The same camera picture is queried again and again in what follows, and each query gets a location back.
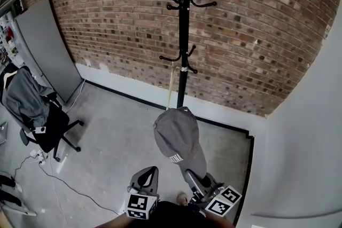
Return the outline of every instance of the white wall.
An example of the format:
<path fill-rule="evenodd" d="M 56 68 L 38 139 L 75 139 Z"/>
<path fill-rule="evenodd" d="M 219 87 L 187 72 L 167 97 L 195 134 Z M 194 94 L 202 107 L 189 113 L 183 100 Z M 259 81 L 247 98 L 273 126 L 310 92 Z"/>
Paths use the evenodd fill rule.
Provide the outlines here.
<path fill-rule="evenodd" d="M 267 120 L 264 163 L 252 167 L 251 188 L 238 227 L 338 227 L 342 213 L 342 6 L 312 67 Z M 260 188 L 252 185 L 256 182 Z"/>

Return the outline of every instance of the black baseboard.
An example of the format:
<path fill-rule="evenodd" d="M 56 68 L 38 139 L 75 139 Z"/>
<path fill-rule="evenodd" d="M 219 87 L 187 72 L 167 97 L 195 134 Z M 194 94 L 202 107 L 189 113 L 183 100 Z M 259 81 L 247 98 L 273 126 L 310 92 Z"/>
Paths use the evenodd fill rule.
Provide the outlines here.
<path fill-rule="evenodd" d="M 120 92 L 120 91 L 117 91 L 117 90 L 113 90 L 113 89 L 104 87 L 102 85 L 90 82 L 88 80 L 86 80 L 85 82 L 89 83 L 91 85 L 94 85 L 94 86 L 96 86 L 98 88 L 101 88 L 101 89 L 107 90 L 109 92 L 112 92 L 114 94 L 118 94 L 118 95 L 124 96 L 124 97 L 126 97 L 128 99 L 137 101 L 139 103 L 143 103 L 143 104 L 146 104 L 148 106 L 152 106 L 152 107 L 156 107 L 156 108 L 159 108 L 159 109 L 162 109 L 162 110 L 166 110 L 165 106 L 161 106 L 161 105 L 158 105 L 158 104 L 155 104 L 155 103 L 151 103 L 151 102 L 143 100 L 143 99 L 139 99 L 137 97 L 125 94 L 123 92 Z M 251 166 L 252 166 L 252 160 L 253 160 L 254 138 L 253 138 L 253 136 L 250 136 L 250 132 L 248 130 L 246 130 L 246 129 L 232 127 L 232 126 L 227 125 L 227 124 L 214 122 L 214 121 L 211 121 L 211 120 L 208 120 L 208 119 L 205 119 L 205 118 L 201 118 L 201 117 L 197 117 L 197 116 L 195 116 L 195 117 L 196 117 L 196 119 L 198 121 L 205 122 L 205 123 L 208 123 L 208 124 L 212 124 L 212 125 L 215 125 L 217 127 L 222 127 L 222 128 L 226 128 L 226 129 L 230 129 L 230 130 L 233 130 L 233 131 L 237 131 L 237 132 L 243 133 L 243 134 L 245 134 L 245 137 L 247 139 L 251 140 L 251 143 L 250 143 L 250 153 L 249 153 L 249 156 L 248 156 L 248 164 L 247 164 L 247 171 L 246 171 L 244 188 L 243 188 L 243 191 L 242 191 L 242 197 L 240 199 L 240 202 L 239 202 L 239 205 L 238 205 L 238 209 L 237 209 L 237 212 L 236 212 L 236 215 L 235 215 L 235 218 L 234 218 L 234 222 L 233 222 L 233 225 L 236 226 L 236 224 L 237 224 L 237 222 L 238 222 L 238 220 L 240 218 L 242 207 L 244 205 L 244 200 L 245 200 L 245 196 L 246 196 L 246 192 L 247 192 L 247 187 L 248 187 L 248 183 L 249 183 L 249 180 L 250 180 Z"/>
<path fill-rule="evenodd" d="M 250 175 L 251 175 L 251 168 L 252 168 L 252 160 L 253 160 L 253 150 L 254 150 L 254 138 L 251 138 L 251 143 L 250 143 L 250 153 L 248 156 L 248 164 L 247 164 L 247 170 L 246 170 L 246 177 L 245 177 L 245 183 L 244 183 L 244 188 L 242 190 L 242 197 L 240 199 L 239 207 L 237 208 L 237 212 L 234 218 L 233 225 L 236 226 L 237 222 L 239 221 L 240 214 L 244 205 L 246 193 L 247 193 L 247 188 L 248 188 L 248 183 L 250 181 Z"/>

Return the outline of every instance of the chair base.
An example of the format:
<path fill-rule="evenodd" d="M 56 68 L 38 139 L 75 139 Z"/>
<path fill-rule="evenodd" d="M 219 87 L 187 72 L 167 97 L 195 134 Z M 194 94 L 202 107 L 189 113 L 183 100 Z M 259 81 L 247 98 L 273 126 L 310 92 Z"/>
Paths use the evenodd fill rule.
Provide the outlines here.
<path fill-rule="evenodd" d="M 68 130 L 70 130 L 72 127 L 74 127 L 75 125 L 79 124 L 80 126 L 84 126 L 84 122 L 80 121 L 80 120 L 77 120 L 71 124 L 69 124 L 67 126 L 67 129 L 65 130 L 65 132 L 67 132 Z M 73 149 L 75 150 L 76 152 L 81 152 L 81 148 L 78 146 L 78 147 L 75 147 L 67 138 L 65 138 L 64 136 L 62 137 L 62 139 Z M 57 157 L 57 149 L 58 149 L 58 145 L 57 144 L 53 150 L 53 158 L 57 161 L 57 162 L 60 162 L 60 158 Z"/>

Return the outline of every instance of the electrical outlet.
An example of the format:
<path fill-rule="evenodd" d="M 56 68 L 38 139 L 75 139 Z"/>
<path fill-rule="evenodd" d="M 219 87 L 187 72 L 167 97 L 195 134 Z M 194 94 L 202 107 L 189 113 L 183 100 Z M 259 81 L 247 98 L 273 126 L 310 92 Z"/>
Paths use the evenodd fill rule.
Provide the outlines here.
<path fill-rule="evenodd" d="M 45 164 L 45 156 L 43 154 L 43 151 L 38 152 L 38 159 L 41 165 L 43 166 Z"/>

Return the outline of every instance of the brick wall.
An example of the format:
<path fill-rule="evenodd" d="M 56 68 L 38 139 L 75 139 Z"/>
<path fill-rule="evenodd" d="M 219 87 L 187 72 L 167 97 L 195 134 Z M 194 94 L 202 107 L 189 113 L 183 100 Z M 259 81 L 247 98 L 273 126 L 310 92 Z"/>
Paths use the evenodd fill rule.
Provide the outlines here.
<path fill-rule="evenodd" d="M 26 0 L 28 6 L 38 0 Z M 78 63 L 168 88 L 178 54 L 170 0 L 52 0 Z M 187 93 L 245 112 L 271 113 L 314 61 L 339 0 L 195 0 L 190 40 L 197 50 Z M 177 89 L 178 78 L 174 89 Z"/>

